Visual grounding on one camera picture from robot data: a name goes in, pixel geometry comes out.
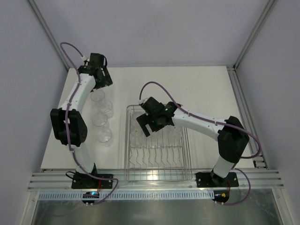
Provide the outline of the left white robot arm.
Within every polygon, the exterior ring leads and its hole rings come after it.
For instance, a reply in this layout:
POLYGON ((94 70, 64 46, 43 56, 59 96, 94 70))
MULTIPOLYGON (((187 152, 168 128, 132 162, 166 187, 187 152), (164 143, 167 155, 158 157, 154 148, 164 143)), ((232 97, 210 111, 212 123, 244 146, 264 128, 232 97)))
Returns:
POLYGON ((107 69, 107 59, 99 53, 91 53, 76 73, 77 80, 70 94, 59 108, 51 110, 50 118, 54 137, 67 146, 77 166, 76 171, 91 174, 96 165, 85 144, 88 128, 81 113, 91 92, 113 82, 107 69))

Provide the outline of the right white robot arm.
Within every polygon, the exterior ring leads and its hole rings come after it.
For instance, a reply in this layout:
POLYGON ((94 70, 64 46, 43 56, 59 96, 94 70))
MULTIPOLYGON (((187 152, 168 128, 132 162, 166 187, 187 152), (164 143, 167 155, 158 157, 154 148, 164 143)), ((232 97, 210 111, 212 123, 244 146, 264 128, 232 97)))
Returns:
POLYGON ((216 120, 193 114, 173 102, 164 105, 153 97, 140 100, 139 106, 145 113, 136 120, 146 137, 150 136, 148 128, 157 132, 166 126, 173 126, 191 129, 217 141, 219 157, 210 172, 210 179, 217 187, 227 184, 229 172, 239 162, 249 142, 239 119, 230 116, 226 120, 216 120))

